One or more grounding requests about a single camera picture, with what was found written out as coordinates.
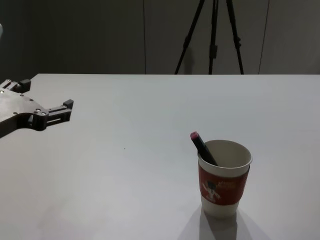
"cup rim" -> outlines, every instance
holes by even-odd
[[[198,153],[198,151],[197,151],[196,154],[197,154],[197,156],[198,156],[198,158],[199,158],[199,160],[200,160],[201,162],[203,162],[203,163],[205,163],[205,164],[208,164],[209,166],[212,166],[212,167],[217,168],[217,169],[229,169],[229,170],[230,170],[230,169],[236,170],[236,169],[245,168],[245,167],[249,166],[249,165],[252,163],[252,161],[253,161],[253,156],[252,156],[251,152],[249,151],[248,148],[246,148],[245,146],[243,146],[242,144],[240,144],[240,143],[238,143],[238,142],[230,141],[230,140],[224,140],[224,139],[215,139],[215,140],[206,141],[204,144],[207,145],[207,143],[209,143],[209,142],[217,142],[217,141],[219,141],[219,142],[233,143],[233,144],[236,144],[236,145],[241,146],[242,148],[244,148],[245,151],[247,151],[247,152],[249,153],[249,156],[250,156],[249,162],[246,163],[245,165],[237,166],[237,167],[216,166],[216,165],[213,165],[213,164],[211,164],[211,163],[203,160],[203,158],[199,155],[199,153]]]

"tripod leg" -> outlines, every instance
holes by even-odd
[[[234,5],[232,3],[232,0],[226,0],[226,6],[228,8],[229,19],[230,19],[232,34],[233,34],[233,42],[234,42],[236,54],[238,57],[240,72],[241,72],[241,74],[244,74],[244,68],[242,65],[242,59],[241,59],[241,53],[240,53],[240,46],[241,46],[240,40],[241,39],[238,36],[238,32],[237,32],[236,16],[235,16],[235,10],[234,10]]]
[[[211,19],[211,42],[209,49],[209,75],[212,74],[214,59],[217,58],[218,46],[216,45],[217,21],[218,21],[219,0],[213,0],[212,19]]]
[[[178,72],[179,72],[179,69],[180,69],[182,60],[184,59],[186,50],[187,50],[187,48],[188,48],[188,46],[189,46],[189,43],[190,43],[190,41],[191,41],[192,34],[194,33],[194,30],[195,30],[195,27],[196,27],[198,18],[199,18],[199,16],[200,16],[202,7],[204,6],[204,3],[205,3],[205,0],[200,0],[200,1],[199,1],[199,4],[198,4],[198,7],[197,7],[197,9],[196,9],[194,18],[193,18],[193,20],[192,20],[191,27],[190,27],[190,29],[189,29],[188,35],[187,35],[187,36],[185,37],[185,39],[184,39],[183,50],[182,50],[182,53],[181,53],[181,56],[180,56],[178,65],[176,66],[176,69],[175,69],[174,74],[178,74]]]

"gray wall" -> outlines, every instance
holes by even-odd
[[[28,0],[0,0],[0,82],[20,81],[37,73]]]
[[[0,81],[37,73],[172,74],[198,2],[1,0]],[[180,74],[208,72],[212,2],[205,1]],[[257,74],[268,0],[234,0],[234,8],[244,71]],[[270,1],[260,74],[320,73],[319,9],[318,0]],[[239,74],[225,0],[217,44],[214,74]]]
[[[142,0],[33,0],[40,73],[144,74]]]
[[[261,74],[320,74],[320,1],[272,0]]]
[[[147,74],[173,74],[185,36],[199,0],[146,0],[145,44]],[[208,74],[212,0],[206,0],[186,52],[180,74]],[[245,74],[258,74],[266,24],[268,0],[233,1],[241,37]],[[237,53],[225,0],[219,1],[214,74],[239,74]]]
[[[144,74],[143,0],[1,0],[0,82]]]

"pen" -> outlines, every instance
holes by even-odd
[[[205,145],[204,141],[201,139],[199,133],[196,131],[192,132],[190,134],[190,138],[192,142],[194,143],[196,149],[198,150],[199,155],[203,160],[205,160],[207,163],[218,166],[216,160],[211,155],[209,149]]]

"printed graphic on sleeve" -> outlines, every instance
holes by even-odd
[[[249,170],[237,177],[215,176],[199,165],[199,184],[201,195],[217,205],[236,204],[244,193]]]

